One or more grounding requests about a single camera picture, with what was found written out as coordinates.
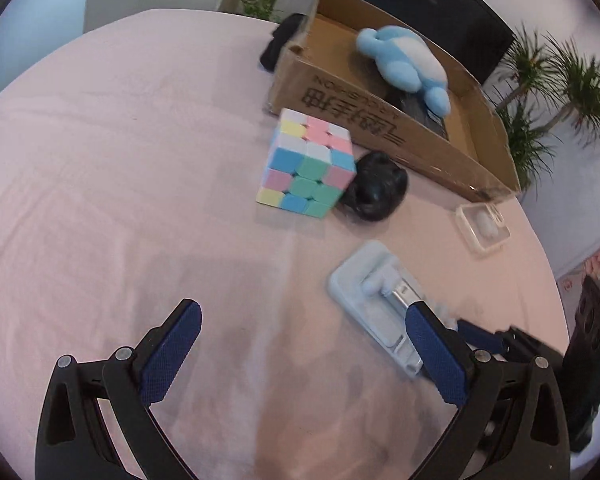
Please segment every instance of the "silver screw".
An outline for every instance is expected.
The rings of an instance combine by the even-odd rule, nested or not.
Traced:
[[[63,355],[58,359],[58,368],[67,368],[71,364],[71,356]]]
[[[474,356],[481,363],[488,363],[491,361],[491,354],[486,350],[476,350]]]
[[[536,366],[538,368],[548,368],[549,367],[549,361],[547,361],[542,356],[538,356],[538,357],[536,357]]]
[[[126,361],[127,359],[129,359],[131,357],[131,354],[134,351],[129,348],[128,346],[123,346],[122,348],[118,348],[118,350],[116,351],[116,359],[118,361]]]

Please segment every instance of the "round table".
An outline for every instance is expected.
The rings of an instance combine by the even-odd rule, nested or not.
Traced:
[[[484,259],[454,224],[463,199],[414,173],[374,225],[256,203],[276,124],[258,56],[274,27],[150,10],[60,48],[0,94],[0,450],[23,480],[56,359],[134,346],[181,298],[202,306],[202,332],[152,411],[201,480],[408,478],[454,409],[326,293],[373,238],[453,315],[567,347],[515,198],[500,205],[509,243]]]

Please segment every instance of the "television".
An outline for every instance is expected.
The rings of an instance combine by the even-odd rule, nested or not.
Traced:
[[[482,0],[365,0],[395,16],[449,54],[483,84],[513,32]]]

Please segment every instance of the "cube face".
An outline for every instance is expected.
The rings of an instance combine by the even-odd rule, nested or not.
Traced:
[[[285,108],[257,202],[324,218],[356,175],[349,131]]]

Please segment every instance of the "stuffed animal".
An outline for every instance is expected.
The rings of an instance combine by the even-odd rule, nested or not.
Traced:
[[[376,60],[379,72],[390,85],[409,93],[422,91],[429,110],[438,117],[449,114],[445,69],[415,32],[395,25],[379,30],[364,28],[356,47]]]

